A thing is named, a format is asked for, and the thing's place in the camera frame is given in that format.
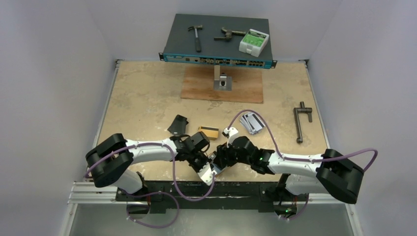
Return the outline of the orange leather card holder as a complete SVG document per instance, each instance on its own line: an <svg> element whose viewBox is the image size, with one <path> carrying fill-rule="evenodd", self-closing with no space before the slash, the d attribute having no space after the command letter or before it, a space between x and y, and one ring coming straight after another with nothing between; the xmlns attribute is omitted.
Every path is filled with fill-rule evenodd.
<svg viewBox="0 0 417 236"><path fill-rule="evenodd" d="M224 171L224 169L227 167L222 156L219 155L216 151L212 152L208 156L208 158L209 158L211 169L215 173L216 176L221 174Z"/></svg>

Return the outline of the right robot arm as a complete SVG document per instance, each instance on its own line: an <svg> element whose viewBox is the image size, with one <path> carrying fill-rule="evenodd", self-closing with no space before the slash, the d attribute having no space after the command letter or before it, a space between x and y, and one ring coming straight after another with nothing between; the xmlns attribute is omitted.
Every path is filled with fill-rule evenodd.
<svg viewBox="0 0 417 236"><path fill-rule="evenodd" d="M241 136L231 144L218 145L212 164L218 174L243 163L259 174L288 175L276 187L277 196L282 200L293 195L325 193L341 202L356 204L364 169L341 156L334 149L326 149L323 154L279 155L272 149L258 148L246 136Z"/></svg>

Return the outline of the black credit card stack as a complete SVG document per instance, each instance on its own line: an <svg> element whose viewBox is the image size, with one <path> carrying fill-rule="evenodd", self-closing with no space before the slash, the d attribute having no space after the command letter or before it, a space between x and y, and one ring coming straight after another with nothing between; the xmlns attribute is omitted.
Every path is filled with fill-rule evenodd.
<svg viewBox="0 0 417 236"><path fill-rule="evenodd" d="M186 126L188 125L186 117L176 115L171 125L168 127L168 131L173 135L183 135L186 133Z"/></svg>

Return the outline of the white credit card stack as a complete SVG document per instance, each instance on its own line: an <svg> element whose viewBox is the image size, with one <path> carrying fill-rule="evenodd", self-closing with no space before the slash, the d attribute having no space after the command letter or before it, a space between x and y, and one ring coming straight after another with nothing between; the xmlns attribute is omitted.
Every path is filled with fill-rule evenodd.
<svg viewBox="0 0 417 236"><path fill-rule="evenodd" d="M239 120L251 135L258 134L265 128L264 122L253 112L243 114Z"/></svg>

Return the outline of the gold credit card stack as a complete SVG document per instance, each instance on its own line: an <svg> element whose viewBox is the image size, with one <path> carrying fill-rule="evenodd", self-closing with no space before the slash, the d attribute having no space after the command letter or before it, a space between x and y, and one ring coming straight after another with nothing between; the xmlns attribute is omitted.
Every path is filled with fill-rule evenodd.
<svg viewBox="0 0 417 236"><path fill-rule="evenodd" d="M199 126L199 132L203 132L210 140L216 140L219 136L219 128Z"/></svg>

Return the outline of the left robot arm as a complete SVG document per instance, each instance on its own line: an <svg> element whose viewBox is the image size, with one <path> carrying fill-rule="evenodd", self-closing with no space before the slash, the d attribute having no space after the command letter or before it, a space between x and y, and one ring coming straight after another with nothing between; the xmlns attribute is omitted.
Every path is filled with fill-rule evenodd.
<svg viewBox="0 0 417 236"><path fill-rule="evenodd" d="M190 136L171 136L160 141L135 141L125 139L121 133L111 135L86 154L88 170L95 187L109 185L125 191L134 201L145 198L144 177L130 171L129 166L142 162L167 161L175 164L186 161L206 185L213 184L209 158L203 150L210 145L203 132Z"/></svg>

